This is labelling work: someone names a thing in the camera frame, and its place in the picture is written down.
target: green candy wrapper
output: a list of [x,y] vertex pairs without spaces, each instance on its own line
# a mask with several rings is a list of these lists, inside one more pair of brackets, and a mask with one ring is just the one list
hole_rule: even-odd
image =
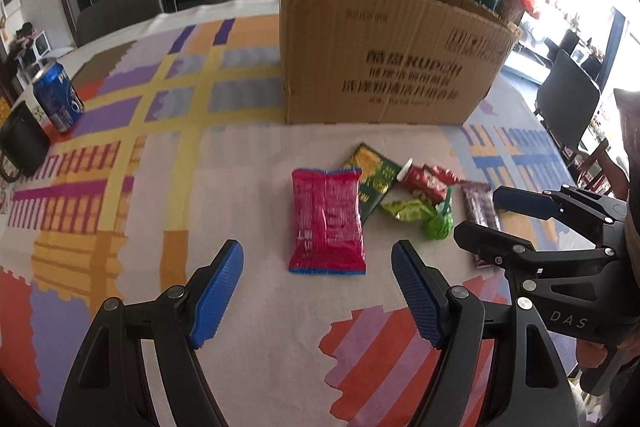
[[426,221],[436,216],[436,210],[422,200],[394,201],[381,206],[398,221]]
[[437,214],[425,221],[422,231],[428,239],[446,239],[453,230],[453,216],[451,215],[451,192],[453,187],[447,187],[447,198],[436,206]]

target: dark green packet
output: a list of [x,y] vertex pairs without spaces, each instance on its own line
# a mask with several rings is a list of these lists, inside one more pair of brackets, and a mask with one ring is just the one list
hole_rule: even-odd
[[362,143],[344,167],[361,171],[358,206],[360,222],[364,223],[396,182],[401,166]]

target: mug handle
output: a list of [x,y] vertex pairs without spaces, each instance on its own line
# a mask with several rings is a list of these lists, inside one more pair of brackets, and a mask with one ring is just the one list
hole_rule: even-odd
[[18,181],[18,178],[20,178],[20,176],[22,176],[22,172],[18,171],[16,174],[14,174],[13,176],[9,176],[6,171],[4,170],[4,159],[6,158],[4,151],[2,151],[0,153],[0,178],[2,178],[4,181],[6,181],[7,183],[13,183],[15,181]]

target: black mug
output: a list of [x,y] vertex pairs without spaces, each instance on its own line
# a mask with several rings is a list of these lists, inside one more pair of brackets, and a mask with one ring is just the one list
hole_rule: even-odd
[[[0,178],[15,182],[20,176],[33,176],[44,163],[51,141],[27,103],[15,106],[0,128]],[[4,169],[4,159],[11,162],[16,172],[8,174]]]

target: green snack package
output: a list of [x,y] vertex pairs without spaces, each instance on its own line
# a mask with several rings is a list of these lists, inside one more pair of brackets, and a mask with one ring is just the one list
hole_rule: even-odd
[[343,167],[361,171],[358,206],[360,222],[364,223],[396,182],[401,166],[362,143]]
[[380,206],[398,221],[426,221],[436,216],[436,210],[422,200],[394,201]]
[[453,230],[453,216],[451,215],[451,192],[453,187],[447,187],[447,198],[436,205],[437,214],[424,222],[422,230],[428,239],[446,239]]

